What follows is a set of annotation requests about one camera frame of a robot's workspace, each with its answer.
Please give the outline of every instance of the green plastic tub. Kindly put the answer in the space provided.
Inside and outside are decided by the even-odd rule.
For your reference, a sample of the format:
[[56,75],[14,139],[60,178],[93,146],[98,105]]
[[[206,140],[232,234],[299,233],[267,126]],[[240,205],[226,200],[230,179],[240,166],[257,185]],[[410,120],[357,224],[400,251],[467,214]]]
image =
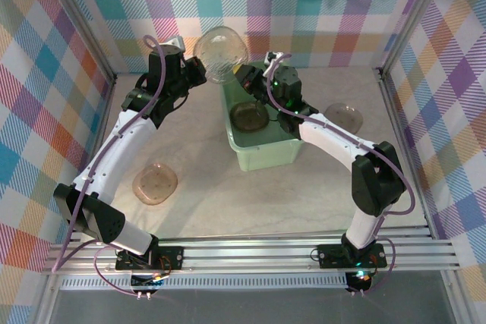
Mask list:
[[[236,152],[241,170],[258,170],[295,161],[303,142],[284,132],[278,121],[271,121],[262,131],[253,133],[242,133],[232,126],[229,120],[232,107],[254,101],[236,80],[221,86],[221,100],[229,145]],[[276,119],[277,111],[268,105],[265,107],[270,119]]]

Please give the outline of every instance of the white marble surface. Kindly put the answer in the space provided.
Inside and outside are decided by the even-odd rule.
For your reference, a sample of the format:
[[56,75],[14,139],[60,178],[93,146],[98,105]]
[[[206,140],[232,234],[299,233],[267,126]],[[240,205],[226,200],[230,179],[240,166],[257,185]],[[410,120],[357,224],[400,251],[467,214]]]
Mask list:
[[[354,106],[364,116],[360,137],[397,146],[371,69],[311,68],[299,76],[311,105],[322,112],[335,102]],[[107,134],[136,79],[118,79]],[[175,171],[178,187],[164,203],[146,206],[131,184],[154,162]],[[409,202],[404,194],[394,209]],[[219,86],[211,83],[192,89],[184,107],[167,117],[125,172],[112,205],[158,237],[346,229],[355,211],[350,173],[317,147],[304,145],[292,165],[241,171],[226,137]],[[408,216],[390,216],[385,225],[423,225],[419,205]]]

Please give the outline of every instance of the brown plate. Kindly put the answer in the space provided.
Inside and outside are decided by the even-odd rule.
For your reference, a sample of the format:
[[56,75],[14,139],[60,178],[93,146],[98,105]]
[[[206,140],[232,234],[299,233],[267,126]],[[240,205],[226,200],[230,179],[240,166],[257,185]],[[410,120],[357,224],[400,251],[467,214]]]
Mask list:
[[232,107],[229,119],[238,131],[252,133],[264,129],[270,121],[270,116],[260,102],[240,102]]
[[169,166],[154,163],[135,176],[131,187],[139,201],[147,205],[157,205],[175,191],[177,175]]

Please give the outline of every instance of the aluminum rail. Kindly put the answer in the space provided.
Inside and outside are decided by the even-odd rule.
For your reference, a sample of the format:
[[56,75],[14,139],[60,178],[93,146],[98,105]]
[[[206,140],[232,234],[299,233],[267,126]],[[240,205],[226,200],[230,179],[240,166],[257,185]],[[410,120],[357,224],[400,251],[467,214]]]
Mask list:
[[[428,227],[384,228],[380,232],[392,240],[396,246],[396,264],[399,271],[416,270],[455,270],[459,262],[450,241],[434,240]],[[261,274],[261,273],[319,273],[351,272],[355,269],[320,269],[319,263],[311,259],[311,251],[318,244],[340,244],[342,233],[278,237],[198,237],[173,238],[159,242],[160,246],[183,246],[184,262],[181,271],[172,275],[184,274]],[[391,246],[381,242],[391,260]],[[71,252],[79,243],[70,244]],[[92,275],[93,256],[103,245],[92,244],[78,252],[58,272],[59,275]],[[60,250],[53,246],[43,270],[52,274],[51,268]],[[106,275],[122,275],[127,272],[115,271],[115,251],[105,250],[98,258],[98,267]]]

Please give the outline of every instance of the cable clip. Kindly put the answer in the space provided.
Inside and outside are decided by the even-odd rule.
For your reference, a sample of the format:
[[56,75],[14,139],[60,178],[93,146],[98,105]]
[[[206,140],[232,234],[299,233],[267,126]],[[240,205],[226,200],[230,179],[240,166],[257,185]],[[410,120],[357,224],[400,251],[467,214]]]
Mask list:
[[88,175],[84,175],[81,180],[85,180],[85,181],[89,181],[90,183],[94,181],[93,178],[91,178],[90,176]]

